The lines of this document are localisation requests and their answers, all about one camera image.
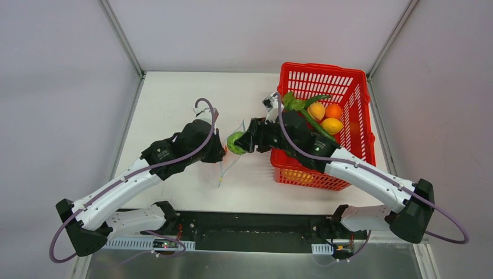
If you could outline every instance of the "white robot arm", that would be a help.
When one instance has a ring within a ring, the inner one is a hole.
[[[295,111],[283,112],[280,121],[278,113],[283,107],[277,99],[277,93],[267,97],[263,103],[268,111],[267,118],[252,119],[247,131],[234,142],[236,146],[249,153],[255,149],[259,152],[271,148],[282,149],[303,166],[345,180],[384,204],[368,208],[341,205],[332,219],[348,230],[390,229],[411,243],[421,241],[433,208],[413,199],[402,189],[406,188],[433,203],[433,186],[430,183],[426,180],[412,183],[375,168],[331,139],[311,132],[306,120]],[[213,127],[217,112],[209,103],[209,109],[195,109],[195,114],[196,119],[188,123],[181,133],[152,143],[128,169],[97,191],[74,202],[63,199],[57,203],[63,226],[54,240],[65,228],[76,254],[87,256],[117,236],[144,230],[161,229],[166,232],[168,227],[174,228],[177,216],[167,202],[139,210],[117,210],[140,192],[172,174],[184,171],[192,163],[199,160],[216,163],[222,160],[225,151],[219,132]],[[289,138],[284,136],[284,132],[289,133]],[[293,148],[290,138],[303,150]],[[326,160],[312,159],[307,155],[325,159],[330,157],[332,161],[327,163]],[[54,242],[50,247],[50,256],[53,247]],[[52,260],[63,262],[54,256]]]
[[[267,117],[252,119],[247,131],[234,143],[236,146],[249,153],[281,149],[304,167],[347,181],[383,203],[362,208],[341,205],[332,218],[348,230],[391,230],[406,241],[421,242],[434,209],[412,198],[408,192],[433,203],[433,186],[428,181],[421,179],[413,183],[368,164],[335,141],[313,133],[296,111],[283,112],[280,117],[278,112],[282,111],[282,106],[277,92],[268,96],[263,104]],[[294,148],[293,141],[299,148]]]

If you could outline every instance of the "orange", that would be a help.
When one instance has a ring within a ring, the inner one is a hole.
[[[339,105],[336,103],[332,103],[327,106],[325,109],[325,117],[326,118],[335,118],[335,119],[341,119],[342,117],[342,109]]]

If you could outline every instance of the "red plastic basket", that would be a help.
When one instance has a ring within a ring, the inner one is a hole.
[[[286,62],[281,67],[277,87],[284,96],[293,91],[298,99],[309,99],[320,94],[330,94],[325,107],[337,103],[342,108],[344,128],[335,135],[337,142],[357,157],[375,165],[375,136],[371,132],[370,96],[363,71],[323,64]],[[272,149],[270,162],[274,166],[274,180],[279,183],[340,191],[347,186],[344,180],[321,174],[303,167],[296,159],[278,149]]]

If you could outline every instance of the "yellow fruit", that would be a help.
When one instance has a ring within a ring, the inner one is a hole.
[[[307,111],[308,114],[317,121],[321,121],[325,116],[325,107],[319,102],[311,104]]]
[[[343,128],[342,122],[340,122],[338,119],[335,118],[327,118],[325,119],[322,124],[322,128],[327,131],[327,133],[331,135],[335,135],[338,132],[340,132]]]

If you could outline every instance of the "white table surface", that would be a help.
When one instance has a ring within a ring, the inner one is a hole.
[[[278,82],[278,74],[147,73],[117,173],[126,169],[152,142],[170,137],[193,121],[192,107],[200,97],[207,98],[218,109],[216,127],[225,144],[228,135],[243,119],[248,126],[252,117],[265,116],[262,100],[276,90]],[[373,116],[371,124],[375,127]],[[378,139],[376,128],[372,130]],[[386,170],[378,140],[375,153],[377,167]],[[223,165],[228,166],[234,159],[236,155],[228,152]],[[198,162],[140,193],[124,207],[143,208],[157,201],[169,201],[176,210],[332,214],[343,204],[381,204],[354,186],[335,192],[276,183],[273,171],[270,152],[245,154],[229,169],[218,187],[219,164]]]

